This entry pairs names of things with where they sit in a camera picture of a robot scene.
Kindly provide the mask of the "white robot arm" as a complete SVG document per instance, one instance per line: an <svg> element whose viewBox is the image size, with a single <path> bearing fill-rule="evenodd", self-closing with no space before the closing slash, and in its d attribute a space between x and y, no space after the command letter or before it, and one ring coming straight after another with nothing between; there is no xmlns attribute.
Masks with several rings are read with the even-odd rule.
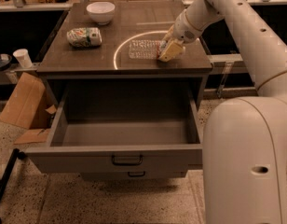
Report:
<svg viewBox="0 0 287 224"><path fill-rule="evenodd" d="M287 224L287 46L247 0L195 0L158 58L167 62L225 21L257 90L219 104L206 122L206 224Z"/></svg>

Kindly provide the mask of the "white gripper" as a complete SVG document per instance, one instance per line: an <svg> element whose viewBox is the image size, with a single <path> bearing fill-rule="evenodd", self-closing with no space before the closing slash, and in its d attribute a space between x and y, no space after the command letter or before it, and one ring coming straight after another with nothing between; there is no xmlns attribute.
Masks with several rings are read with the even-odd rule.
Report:
<svg viewBox="0 0 287 224"><path fill-rule="evenodd" d="M186 10L184 10L164 35L164 41L159 43L157 58L166 63L184 53L183 44L177 40L170 40L172 37L188 44L198 39L201 34L202 32L199 29L190 24L186 16Z"/></svg>

